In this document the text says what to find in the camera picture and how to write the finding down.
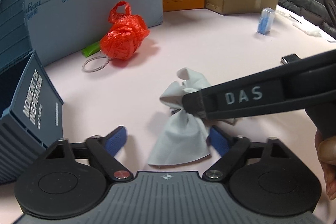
green object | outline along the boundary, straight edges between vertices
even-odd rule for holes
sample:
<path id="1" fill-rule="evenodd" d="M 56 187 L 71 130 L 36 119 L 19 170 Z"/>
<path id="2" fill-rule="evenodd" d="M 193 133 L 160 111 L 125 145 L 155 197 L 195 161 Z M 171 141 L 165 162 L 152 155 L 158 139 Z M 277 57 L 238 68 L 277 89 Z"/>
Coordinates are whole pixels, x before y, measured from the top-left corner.
<path id="1" fill-rule="evenodd" d="M 82 54 L 85 57 L 89 57 L 89 56 L 95 54 L 96 52 L 99 52 L 100 51 L 100 44 L 99 44 L 99 42 L 100 41 L 95 42 L 95 43 L 91 44 L 90 46 L 87 46 L 86 48 L 82 49 Z"/>

rubber band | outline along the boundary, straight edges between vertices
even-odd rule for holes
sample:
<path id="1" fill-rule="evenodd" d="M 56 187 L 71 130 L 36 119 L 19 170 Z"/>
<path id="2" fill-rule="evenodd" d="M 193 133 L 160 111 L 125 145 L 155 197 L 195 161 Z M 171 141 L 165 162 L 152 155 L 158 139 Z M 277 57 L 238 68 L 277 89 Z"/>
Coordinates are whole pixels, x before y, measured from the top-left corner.
<path id="1" fill-rule="evenodd" d="M 85 65 L 87 64 L 87 63 L 89 63 L 89 62 L 91 62 L 91 61 L 93 61 L 93 60 L 96 60 L 96 59 L 106 59 L 106 62 L 103 64 L 103 65 L 101 65 L 100 67 L 98 67 L 98 68 L 94 68 L 94 69 L 87 69 L 87 68 L 85 68 Z M 88 60 L 86 60 L 85 62 L 84 62 L 84 64 L 83 64 L 83 66 L 82 66 L 82 71 L 84 71 L 84 72 L 95 72 L 95 71 L 99 71 L 99 70 L 101 70 L 101 69 L 103 69 L 103 68 L 105 68 L 106 66 L 107 66 L 107 64 L 110 62 L 110 58 L 107 56 L 107 55 L 99 55 L 99 56 L 95 56 L 95 57 L 92 57 L 92 58 L 90 58 L 90 59 L 88 59 Z"/>

red plastic bag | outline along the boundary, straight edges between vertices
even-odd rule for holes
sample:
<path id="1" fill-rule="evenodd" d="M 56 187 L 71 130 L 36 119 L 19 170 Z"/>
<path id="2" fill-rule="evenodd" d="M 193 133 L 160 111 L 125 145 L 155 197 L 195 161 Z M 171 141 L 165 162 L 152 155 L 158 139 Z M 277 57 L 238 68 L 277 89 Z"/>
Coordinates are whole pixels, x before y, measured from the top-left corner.
<path id="1" fill-rule="evenodd" d="M 125 13 L 117 13 L 117 8 L 123 5 Z M 131 14 L 131 7 L 126 1 L 120 1 L 113 7 L 109 22 L 113 26 L 100 40 L 100 49 L 110 59 L 129 59 L 150 33 L 143 18 Z"/>

table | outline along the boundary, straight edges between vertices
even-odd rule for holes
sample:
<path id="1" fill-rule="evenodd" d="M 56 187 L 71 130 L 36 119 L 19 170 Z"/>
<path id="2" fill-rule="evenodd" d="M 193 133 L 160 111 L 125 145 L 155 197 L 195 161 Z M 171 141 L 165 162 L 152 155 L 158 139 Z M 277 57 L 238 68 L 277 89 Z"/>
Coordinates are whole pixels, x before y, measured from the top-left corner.
<path id="1" fill-rule="evenodd" d="M 132 172 L 157 170 L 147 158 L 165 122 L 169 109 L 159 96 L 177 80 L 176 72 L 188 67 L 219 84 L 280 65 L 282 56 L 296 53 L 304 58 L 336 48 L 322 38 L 309 37 L 277 15 L 269 35 L 256 33 L 258 15 L 221 16 L 209 10 L 164 14 L 164 23 L 151 28 L 137 54 L 129 62 L 112 61 L 103 70 L 83 73 L 85 58 L 74 53 L 46 67 L 64 100 L 63 132 L 71 142 L 92 135 L 106 135 L 126 126 L 128 140 L 116 158 Z M 280 138 L 318 176 L 323 173 L 314 148 L 315 126 L 303 110 L 239 119 L 235 126 L 220 123 L 231 135 L 252 141 Z M 219 156 L 192 164 L 159 170 L 198 170 L 202 174 Z M 325 194 L 315 215 L 327 223 L 336 218 L 336 202 Z M 21 215 L 13 184 L 0 187 L 0 223 L 10 224 Z"/>

human hand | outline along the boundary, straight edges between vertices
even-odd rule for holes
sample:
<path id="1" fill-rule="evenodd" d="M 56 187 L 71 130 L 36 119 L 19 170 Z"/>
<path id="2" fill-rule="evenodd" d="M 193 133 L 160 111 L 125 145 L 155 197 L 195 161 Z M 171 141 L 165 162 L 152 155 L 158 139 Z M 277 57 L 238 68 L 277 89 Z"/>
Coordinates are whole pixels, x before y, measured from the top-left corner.
<path id="1" fill-rule="evenodd" d="M 321 132 L 317 130 L 315 148 L 324 173 L 325 192 L 333 200 L 336 198 L 336 136 L 323 141 Z"/>

